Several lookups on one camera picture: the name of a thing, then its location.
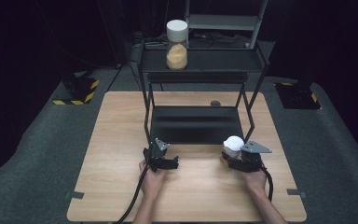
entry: gray carpet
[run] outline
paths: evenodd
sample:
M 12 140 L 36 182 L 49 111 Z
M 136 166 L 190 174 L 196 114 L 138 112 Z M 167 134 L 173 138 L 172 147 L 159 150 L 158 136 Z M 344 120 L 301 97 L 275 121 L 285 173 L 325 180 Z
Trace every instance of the gray carpet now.
M 97 69 L 100 79 L 88 105 L 53 105 L 48 101 L 23 135 L 15 155 L 0 168 L 0 224 L 71 223 L 70 199 L 86 154 L 103 95 L 117 70 Z M 254 74 L 247 89 L 255 85 Z M 137 78 L 125 65 L 110 91 L 138 91 Z M 282 141 L 308 218 L 304 223 L 358 223 L 358 146 L 319 85 L 312 85 L 322 110 L 287 110 L 267 77 L 261 92 Z M 210 86 L 163 86 L 165 91 L 210 90 Z M 230 90 L 229 87 L 213 87 Z

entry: human arm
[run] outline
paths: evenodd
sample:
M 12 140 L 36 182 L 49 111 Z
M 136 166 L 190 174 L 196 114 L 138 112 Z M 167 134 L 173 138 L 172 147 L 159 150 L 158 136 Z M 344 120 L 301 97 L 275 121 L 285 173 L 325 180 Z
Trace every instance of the human arm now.
M 145 169 L 145 161 L 139 163 L 139 169 L 142 173 Z M 164 184 L 164 179 L 167 171 L 158 170 L 156 173 L 153 173 L 150 170 L 147 170 L 144 182 L 142 184 L 142 192 L 144 197 L 141 201 L 141 205 L 138 208 L 138 212 L 135 215 L 135 218 L 132 223 L 134 224 L 149 224 L 152 223 L 154 207 L 156 200 L 159 194 L 159 191 Z
M 264 221 L 268 224 L 287 223 L 267 196 L 266 174 L 260 170 L 252 173 L 241 172 L 241 176 Z

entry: bottle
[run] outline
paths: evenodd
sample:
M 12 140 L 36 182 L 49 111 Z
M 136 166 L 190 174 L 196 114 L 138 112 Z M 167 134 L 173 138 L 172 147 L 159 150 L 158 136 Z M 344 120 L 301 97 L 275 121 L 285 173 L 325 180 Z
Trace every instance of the bottle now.
M 244 145 L 243 140 L 238 136 L 230 136 L 223 142 L 223 150 L 229 157 L 237 159 L 241 154 L 241 147 Z
M 167 22 L 167 66 L 172 70 L 181 70 L 187 66 L 187 35 L 188 25 L 185 21 Z

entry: black stand base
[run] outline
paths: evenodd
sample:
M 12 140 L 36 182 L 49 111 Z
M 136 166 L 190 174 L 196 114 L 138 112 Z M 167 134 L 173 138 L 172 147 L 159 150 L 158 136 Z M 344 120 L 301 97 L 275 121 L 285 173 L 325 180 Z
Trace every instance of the black stand base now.
M 310 89 L 298 92 L 292 83 L 275 83 L 275 89 L 285 109 L 317 110 L 321 108 Z
M 82 77 L 74 80 L 76 85 L 72 89 L 67 88 L 62 81 L 52 95 L 55 105 L 83 105 L 88 104 L 98 86 L 99 80 L 92 77 Z

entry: wooden table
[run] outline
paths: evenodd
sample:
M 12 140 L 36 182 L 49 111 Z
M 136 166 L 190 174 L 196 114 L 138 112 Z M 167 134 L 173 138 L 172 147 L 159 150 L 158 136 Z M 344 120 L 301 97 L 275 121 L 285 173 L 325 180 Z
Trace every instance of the wooden table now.
M 159 105 L 235 105 L 237 92 L 155 91 Z M 244 134 L 249 121 L 240 105 Z M 274 127 L 263 94 L 255 100 L 252 114 L 255 131 L 251 139 L 271 148 L 262 159 L 274 183 L 273 203 L 288 221 L 306 219 L 300 196 L 288 195 L 296 189 L 290 167 Z M 138 163 L 148 147 L 145 130 L 145 103 L 140 91 L 111 91 L 103 99 L 89 148 L 77 180 L 67 217 L 71 221 L 117 221 L 128 208 L 139 178 Z M 155 221 L 258 221 L 261 220 L 237 171 L 221 162 L 220 145 L 171 145 L 167 159 L 179 156 L 179 168 L 169 171 L 158 198 Z M 132 221 L 142 192 L 127 221 Z

